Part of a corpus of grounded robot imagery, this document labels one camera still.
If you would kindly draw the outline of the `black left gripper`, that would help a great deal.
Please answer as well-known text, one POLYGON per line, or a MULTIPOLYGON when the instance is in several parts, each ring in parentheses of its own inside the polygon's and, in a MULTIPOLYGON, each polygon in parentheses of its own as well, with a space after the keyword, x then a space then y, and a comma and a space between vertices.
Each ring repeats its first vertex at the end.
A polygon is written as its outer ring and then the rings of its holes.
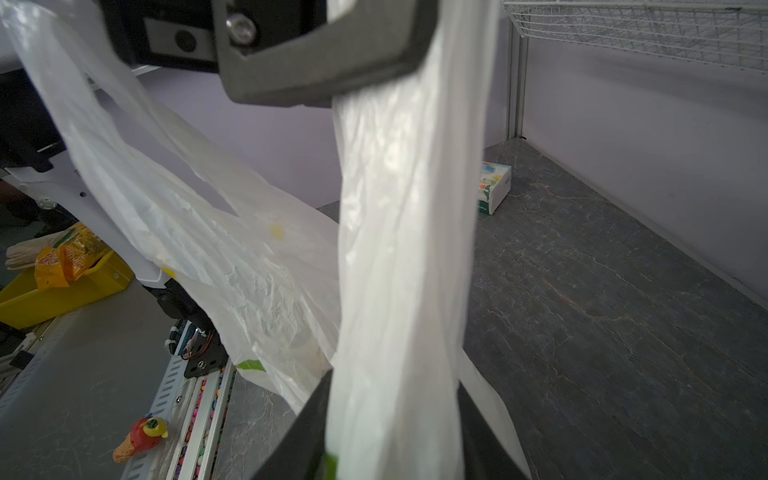
POLYGON ((313 0, 99 6, 124 63, 219 71, 232 101, 281 107, 318 103, 413 73, 438 21, 436 1, 356 1, 328 23, 327 3, 313 0))

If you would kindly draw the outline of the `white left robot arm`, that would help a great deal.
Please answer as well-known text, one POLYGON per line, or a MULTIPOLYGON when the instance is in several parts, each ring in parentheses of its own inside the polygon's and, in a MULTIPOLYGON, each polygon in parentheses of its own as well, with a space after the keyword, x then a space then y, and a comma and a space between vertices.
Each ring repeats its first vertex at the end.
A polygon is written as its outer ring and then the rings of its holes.
POLYGON ((222 344, 239 369, 306 389, 339 334, 337 226, 155 100, 113 52, 92 1, 5 1, 1 24, 64 143, 44 161, 6 120, 19 183, 62 205, 191 322, 199 370, 222 344))

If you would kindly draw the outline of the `white plastic bag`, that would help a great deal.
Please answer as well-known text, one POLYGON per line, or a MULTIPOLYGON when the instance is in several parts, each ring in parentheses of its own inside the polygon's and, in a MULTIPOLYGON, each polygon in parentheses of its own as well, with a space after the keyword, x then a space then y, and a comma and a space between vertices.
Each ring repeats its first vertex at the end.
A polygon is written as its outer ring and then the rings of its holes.
MULTIPOLYGON (((531 475, 503 400, 463 348, 500 5, 436 2, 413 73, 324 100, 342 174, 329 218, 340 311, 325 430, 333 479, 465 479, 460 384, 531 475)), ((259 362, 233 363, 242 374, 259 365, 254 381, 297 416, 324 376, 294 389, 259 362)))

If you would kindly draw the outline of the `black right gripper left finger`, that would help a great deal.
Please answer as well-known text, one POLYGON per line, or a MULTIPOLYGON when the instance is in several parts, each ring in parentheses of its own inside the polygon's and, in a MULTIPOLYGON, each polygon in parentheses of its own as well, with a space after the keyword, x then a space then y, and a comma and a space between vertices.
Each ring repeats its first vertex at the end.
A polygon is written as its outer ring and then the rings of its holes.
POLYGON ((320 380, 309 400, 253 480, 333 479, 334 465, 325 448, 325 430, 333 371, 320 380))

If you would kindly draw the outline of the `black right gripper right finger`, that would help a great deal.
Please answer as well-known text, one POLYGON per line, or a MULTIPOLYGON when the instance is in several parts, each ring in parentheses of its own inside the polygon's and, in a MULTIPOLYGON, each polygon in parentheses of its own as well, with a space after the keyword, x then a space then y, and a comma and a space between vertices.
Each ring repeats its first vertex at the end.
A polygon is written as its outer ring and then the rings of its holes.
POLYGON ((459 385, 464 478, 467 480, 524 480, 523 470, 503 449, 463 384, 459 385))

